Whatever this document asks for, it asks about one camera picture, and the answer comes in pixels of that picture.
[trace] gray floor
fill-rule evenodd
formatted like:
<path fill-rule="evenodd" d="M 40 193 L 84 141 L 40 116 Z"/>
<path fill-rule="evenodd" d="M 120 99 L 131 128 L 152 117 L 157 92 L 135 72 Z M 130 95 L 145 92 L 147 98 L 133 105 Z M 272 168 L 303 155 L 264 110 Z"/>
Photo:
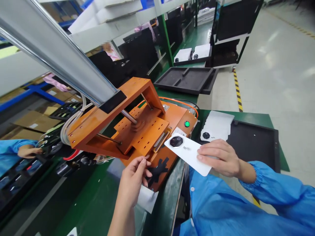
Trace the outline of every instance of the gray floor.
<path fill-rule="evenodd" d="M 315 186 L 315 39 L 270 14 L 315 34 L 315 11 L 307 4 L 296 11 L 290 3 L 262 9 L 236 72 L 244 112 L 270 114 L 279 130 L 291 170 L 282 173 Z M 221 69 L 212 97 L 200 96 L 198 105 L 238 111 L 231 68 Z"/>

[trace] silver metal pole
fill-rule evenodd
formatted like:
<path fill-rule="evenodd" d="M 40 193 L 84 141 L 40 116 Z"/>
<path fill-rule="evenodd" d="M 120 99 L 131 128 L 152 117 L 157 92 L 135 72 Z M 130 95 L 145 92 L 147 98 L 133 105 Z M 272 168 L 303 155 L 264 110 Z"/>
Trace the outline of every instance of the silver metal pole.
<path fill-rule="evenodd" d="M 143 94 L 141 93 L 141 96 L 143 97 L 143 99 L 145 100 L 145 102 L 147 103 L 147 105 L 149 106 L 149 108 L 152 110 L 151 105 L 148 103 L 148 101 L 145 99 L 145 97 L 143 96 Z"/>
<path fill-rule="evenodd" d="M 137 123 L 137 121 L 126 110 L 122 110 L 121 113 L 124 115 L 124 117 L 126 117 L 132 123 L 134 123 L 134 124 Z"/>
<path fill-rule="evenodd" d="M 96 105 L 118 92 L 36 0 L 2 4 L 0 34 Z"/>
<path fill-rule="evenodd" d="M 105 138 L 105 139 L 108 139 L 108 140 L 110 140 L 110 141 L 113 141 L 113 142 L 115 142 L 115 143 L 117 143 L 117 144 L 119 144 L 119 145 L 121 145 L 121 143 L 122 143 L 122 142 L 120 142 L 120 141 L 114 140 L 114 139 L 112 139 L 112 138 L 110 138 L 110 137 L 107 137 L 107 136 L 105 136 L 105 135 L 103 135 L 103 134 L 100 134 L 100 133 L 98 133 L 97 136 L 102 137 L 102 138 Z"/>

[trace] slotted plate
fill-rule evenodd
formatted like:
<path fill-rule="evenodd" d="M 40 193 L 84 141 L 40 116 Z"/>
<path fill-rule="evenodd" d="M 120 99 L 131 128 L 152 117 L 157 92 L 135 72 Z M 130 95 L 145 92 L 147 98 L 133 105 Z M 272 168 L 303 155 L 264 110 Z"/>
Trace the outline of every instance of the slotted plate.
<path fill-rule="evenodd" d="M 135 107 L 129 114 L 137 119 L 140 117 L 142 111 L 144 109 L 140 109 L 138 107 Z M 118 132 L 122 132 L 127 128 L 127 126 L 131 125 L 131 121 L 129 121 L 126 117 L 124 117 L 117 125 L 114 126 L 114 129 L 117 130 Z"/>
<path fill-rule="evenodd" d="M 138 132 L 134 132 L 131 129 L 131 122 L 129 120 L 128 121 L 122 120 L 121 122 L 119 122 L 120 126 L 118 126 L 119 124 L 115 126 L 117 127 L 116 130 L 118 134 L 114 134 L 112 136 L 113 139 L 122 142 L 122 144 L 117 147 L 125 155 L 129 152 L 129 150 L 133 146 L 132 142 L 134 140 L 137 140 L 138 142 L 138 139 L 143 137 L 143 134 L 146 134 L 149 127 L 156 120 L 156 117 L 161 113 L 161 110 L 157 108 L 153 108 L 153 110 L 150 110 L 150 108 L 146 106 L 144 109 L 139 109 L 139 110 L 133 109 L 132 113 L 133 113 L 132 115 L 134 118 L 137 117 L 136 119 L 139 124 L 144 122 L 144 126 Z"/>
<path fill-rule="evenodd" d="M 146 156 L 148 152 L 151 150 L 156 141 L 160 138 L 162 133 L 168 127 L 169 122 L 156 117 L 155 121 L 151 126 L 146 130 L 146 132 L 142 133 L 138 139 L 132 142 L 132 146 L 137 149 L 141 155 Z"/>

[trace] hand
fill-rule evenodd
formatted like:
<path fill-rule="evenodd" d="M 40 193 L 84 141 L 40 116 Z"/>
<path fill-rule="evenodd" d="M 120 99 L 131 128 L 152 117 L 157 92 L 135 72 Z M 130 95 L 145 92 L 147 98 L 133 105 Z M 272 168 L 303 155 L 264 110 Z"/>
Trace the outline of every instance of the hand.
<path fill-rule="evenodd" d="M 151 162 L 146 160 L 148 158 L 149 155 L 137 157 L 123 170 L 116 201 L 120 202 L 120 205 L 134 207 L 138 201 L 141 183 L 148 186 L 145 177 L 152 177 L 152 173 L 146 169 L 151 165 Z"/>
<path fill-rule="evenodd" d="M 17 155 L 22 158 L 34 158 L 36 155 L 43 153 L 41 148 L 19 148 Z"/>
<path fill-rule="evenodd" d="M 231 145 L 222 139 L 204 144 L 198 150 L 198 160 L 211 166 L 227 177 L 237 177 L 240 172 L 240 160 Z"/>

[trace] camera module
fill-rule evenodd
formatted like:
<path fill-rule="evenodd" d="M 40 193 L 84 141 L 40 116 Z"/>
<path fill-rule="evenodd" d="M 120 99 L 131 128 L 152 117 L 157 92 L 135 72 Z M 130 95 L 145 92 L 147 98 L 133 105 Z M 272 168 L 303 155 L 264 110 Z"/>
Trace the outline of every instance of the camera module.
<path fill-rule="evenodd" d="M 170 145 L 174 148 L 179 148 L 184 143 L 184 140 L 180 136 L 175 136 L 170 140 Z"/>

